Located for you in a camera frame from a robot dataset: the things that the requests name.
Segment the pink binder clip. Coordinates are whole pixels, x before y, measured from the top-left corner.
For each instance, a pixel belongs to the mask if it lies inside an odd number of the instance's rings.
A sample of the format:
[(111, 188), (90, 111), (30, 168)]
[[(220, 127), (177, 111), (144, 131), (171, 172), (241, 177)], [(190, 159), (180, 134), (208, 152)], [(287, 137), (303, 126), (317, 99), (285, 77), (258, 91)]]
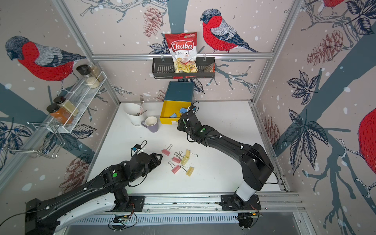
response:
[(177, 164), (180, 164), (182, 159), (183, 159), (183, 152), (182, 151), (179, 151), (179, 152), (175, 152), (174, 153), (174, 157), (172, 158), (172, 161), (177, 163)]
[(169, 161), (168, 164), (172, 167), (171, 171), (173, 172), (173, 174), (176, 174), (181, 169), (181, 165), (179, 164), (174, 164), (171, 161)]
[(167, 148), (164, 148), (163, 150), (162, 150), (162, 153), (164, 154), (164, 155), (166, 155), (166, 156), (169, 156), (170, 155), (170, 151), (171, 151), (171, 149), (172, 149), (172, 147), (173, 147), (173, 145), (171, 144), (171, 145), (169, 145)]

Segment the teal drawer cabinet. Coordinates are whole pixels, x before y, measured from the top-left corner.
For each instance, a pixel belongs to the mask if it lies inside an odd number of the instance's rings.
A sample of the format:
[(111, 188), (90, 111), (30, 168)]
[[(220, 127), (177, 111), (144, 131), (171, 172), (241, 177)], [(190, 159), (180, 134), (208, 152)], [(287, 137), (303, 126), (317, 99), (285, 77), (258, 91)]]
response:
[(194, 84), (190, 82), (170, 81), (164, 100), (193, 102)]

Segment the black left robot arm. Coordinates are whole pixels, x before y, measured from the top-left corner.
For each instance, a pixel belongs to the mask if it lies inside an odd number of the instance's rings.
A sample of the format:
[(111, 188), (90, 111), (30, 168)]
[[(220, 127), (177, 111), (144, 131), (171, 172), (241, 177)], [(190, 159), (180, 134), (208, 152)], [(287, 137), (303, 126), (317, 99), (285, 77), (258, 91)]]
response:
[(126, 187), (146, 177), (162, 162), (157, 153), (141, 152), (105, 168), (82, 186), (60, 196), (26, 204), (25, 234), (53, 235), (65, 227), (102, 212), (141, 212), (145, 196), (129, 196)]

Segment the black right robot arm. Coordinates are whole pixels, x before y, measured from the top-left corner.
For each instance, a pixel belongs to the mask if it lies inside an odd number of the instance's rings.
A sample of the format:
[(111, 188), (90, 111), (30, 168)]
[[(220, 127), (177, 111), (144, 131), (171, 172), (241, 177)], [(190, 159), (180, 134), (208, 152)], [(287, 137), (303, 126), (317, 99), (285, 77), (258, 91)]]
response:
[(241, 165), (243, 183), (237, 188), (235, 195), (242, 202), (247, 202), (260, 191), (274, 173), (274, 166), (260, 144), (251, 146), (228, 138), (213, 127), (202, 125), (194, 111), (181, 116), (177, 129), (187, 134), (189, 142), (214, 148)]

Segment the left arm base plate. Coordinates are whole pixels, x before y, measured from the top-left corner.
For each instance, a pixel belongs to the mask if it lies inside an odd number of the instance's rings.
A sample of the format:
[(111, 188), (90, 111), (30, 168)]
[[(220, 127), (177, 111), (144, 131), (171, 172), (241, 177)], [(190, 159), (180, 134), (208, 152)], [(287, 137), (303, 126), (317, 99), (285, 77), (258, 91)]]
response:
[(145, 196), (128, 196), (115, 199), (115, 206), (105, 212), (141, 212), (145, 204)]

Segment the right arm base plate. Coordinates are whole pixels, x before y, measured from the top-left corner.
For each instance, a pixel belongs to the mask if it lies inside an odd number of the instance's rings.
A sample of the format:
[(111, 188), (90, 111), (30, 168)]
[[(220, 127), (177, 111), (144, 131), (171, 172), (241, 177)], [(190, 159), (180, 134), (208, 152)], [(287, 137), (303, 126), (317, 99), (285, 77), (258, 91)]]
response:
[(259, 197), (254, 194), (248, 201), (243, 201), (235, 193), (221, 195), (221, 200), (218, 203), (224, 211), (259, 211), (261, 205)]

